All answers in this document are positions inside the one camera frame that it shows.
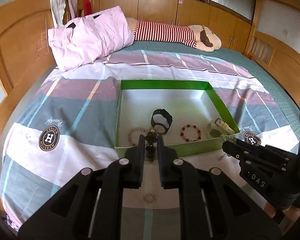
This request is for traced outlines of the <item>black wrist watch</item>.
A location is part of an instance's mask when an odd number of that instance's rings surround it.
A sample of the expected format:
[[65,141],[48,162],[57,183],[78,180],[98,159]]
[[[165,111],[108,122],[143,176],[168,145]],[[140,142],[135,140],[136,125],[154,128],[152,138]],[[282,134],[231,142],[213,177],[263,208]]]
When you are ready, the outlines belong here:
[[151,126],[158,134],[165,135],[171,127],[173,117],[165,109],[156,109],[151,116]]

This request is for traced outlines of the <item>cream strap watch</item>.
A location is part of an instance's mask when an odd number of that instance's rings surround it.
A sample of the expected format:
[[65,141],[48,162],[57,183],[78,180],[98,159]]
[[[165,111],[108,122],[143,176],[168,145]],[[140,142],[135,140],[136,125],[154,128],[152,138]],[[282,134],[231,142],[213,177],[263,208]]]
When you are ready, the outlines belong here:
[[233,135],[235,134],[235,131],[222,119],[217,118],[214,122],[214,124],[218,127],[222,133],[227,134],[227,135]]

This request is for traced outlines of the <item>green cardboard box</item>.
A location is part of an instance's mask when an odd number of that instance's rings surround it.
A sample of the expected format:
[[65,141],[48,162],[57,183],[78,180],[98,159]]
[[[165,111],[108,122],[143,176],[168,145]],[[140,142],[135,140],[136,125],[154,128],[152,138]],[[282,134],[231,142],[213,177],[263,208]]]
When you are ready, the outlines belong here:
[[122,80],[115,150],[119,157],[150,129],[180,157],[220,150],[239,129],[216,90],[206,81]]

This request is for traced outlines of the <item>striped plush toy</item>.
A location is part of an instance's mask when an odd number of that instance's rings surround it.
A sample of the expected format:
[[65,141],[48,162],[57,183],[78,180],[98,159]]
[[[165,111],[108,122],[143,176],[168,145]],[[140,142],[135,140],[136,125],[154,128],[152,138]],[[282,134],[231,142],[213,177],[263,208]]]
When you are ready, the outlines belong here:
[[218,50],[221,39],[204,25],[175,26],[127,18],[136,41],[181,43],[205,52]]

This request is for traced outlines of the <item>pink pillow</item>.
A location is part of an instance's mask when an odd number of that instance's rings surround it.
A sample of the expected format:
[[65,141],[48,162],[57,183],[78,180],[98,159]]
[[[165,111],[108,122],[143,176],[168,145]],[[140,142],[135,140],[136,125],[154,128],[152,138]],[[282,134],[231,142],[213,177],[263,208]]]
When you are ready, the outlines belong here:
[[119,6],[74,18],[66,25],[49,29],[47,35],[57,67],[63,71],[92,63],[134,42]]

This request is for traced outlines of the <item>wooden headboard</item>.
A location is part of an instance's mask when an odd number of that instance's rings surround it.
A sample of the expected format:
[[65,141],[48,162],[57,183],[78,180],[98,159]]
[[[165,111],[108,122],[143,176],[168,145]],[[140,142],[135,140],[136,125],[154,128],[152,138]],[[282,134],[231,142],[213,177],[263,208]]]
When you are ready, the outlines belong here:
[[47,31],[50,0],[16,0],[0,7],[0,136],[12,112],[37,79],[55,64]]

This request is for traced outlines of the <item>wooden wardrobe cabinets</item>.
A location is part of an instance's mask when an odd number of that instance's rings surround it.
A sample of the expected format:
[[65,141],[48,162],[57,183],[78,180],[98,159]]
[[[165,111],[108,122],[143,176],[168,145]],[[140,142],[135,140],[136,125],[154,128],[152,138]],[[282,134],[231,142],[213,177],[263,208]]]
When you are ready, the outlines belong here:
[[257,0],[251,23],[211,2],[195,0],[90,0],[92,11],[120,6],[125,16],[172,25],[203,25],[227,49],[257,62],[293,98],[300,100],[300,12]]

